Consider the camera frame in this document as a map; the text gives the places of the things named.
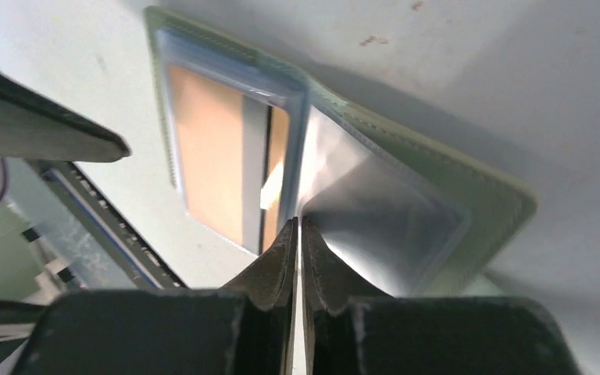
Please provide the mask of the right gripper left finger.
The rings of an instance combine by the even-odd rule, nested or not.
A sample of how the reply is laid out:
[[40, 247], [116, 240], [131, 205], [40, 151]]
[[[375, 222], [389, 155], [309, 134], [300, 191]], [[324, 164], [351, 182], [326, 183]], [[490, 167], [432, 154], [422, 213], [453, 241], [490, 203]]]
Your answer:
[[15, 374], [289, 374], [298, 221], [217, 289], [67, 294], [37, 322]]

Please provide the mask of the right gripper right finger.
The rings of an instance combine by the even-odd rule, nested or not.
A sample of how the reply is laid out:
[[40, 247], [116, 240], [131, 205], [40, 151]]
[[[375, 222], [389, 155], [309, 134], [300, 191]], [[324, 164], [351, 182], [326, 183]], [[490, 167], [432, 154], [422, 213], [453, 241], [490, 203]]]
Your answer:
[[529, 298], [395, 298], [302, 220], [311, 374], [579, 374], [553, 316]]

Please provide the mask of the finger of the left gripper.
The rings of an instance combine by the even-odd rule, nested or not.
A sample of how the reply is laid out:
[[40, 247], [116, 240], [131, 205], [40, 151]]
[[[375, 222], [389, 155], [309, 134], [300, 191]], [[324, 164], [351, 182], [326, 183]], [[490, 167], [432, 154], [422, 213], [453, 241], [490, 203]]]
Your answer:
[[130, 154], [117, 133], [0, 74], [0, 157], [113, 163]]

